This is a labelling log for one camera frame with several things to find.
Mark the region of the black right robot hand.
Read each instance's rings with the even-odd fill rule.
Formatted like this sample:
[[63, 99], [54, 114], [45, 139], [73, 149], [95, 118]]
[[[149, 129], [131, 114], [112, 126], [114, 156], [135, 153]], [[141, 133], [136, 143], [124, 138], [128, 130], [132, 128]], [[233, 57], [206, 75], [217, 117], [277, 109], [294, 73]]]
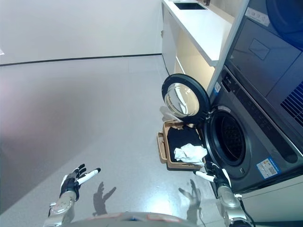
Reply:
[[206, 172], [194, 171], [193, 173], [209, 182], [215, 183], [217, 188], [222, 186], [232, 188], [231, 180], [224, 168], [220, 168], [213, 162], [206, 162], [204, 167]]

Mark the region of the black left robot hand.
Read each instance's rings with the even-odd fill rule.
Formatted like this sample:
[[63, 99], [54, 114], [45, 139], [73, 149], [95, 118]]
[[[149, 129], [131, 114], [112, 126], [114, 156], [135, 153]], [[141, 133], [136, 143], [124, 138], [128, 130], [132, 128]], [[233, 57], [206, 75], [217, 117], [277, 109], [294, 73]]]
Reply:
[[79, 199], [79, 190], [82, 184], [86, 181], [99, 174], [101, 168], [95, 168], [94, 170], [87, 172], [85, 164], [81, 164], [77, 168], [75, 168], [71, 173], [65, 175], [61, 182], [61, 190], [59, 198], [62, 197], [66, 192], [73, 192], [75, 194], [75, 200]]

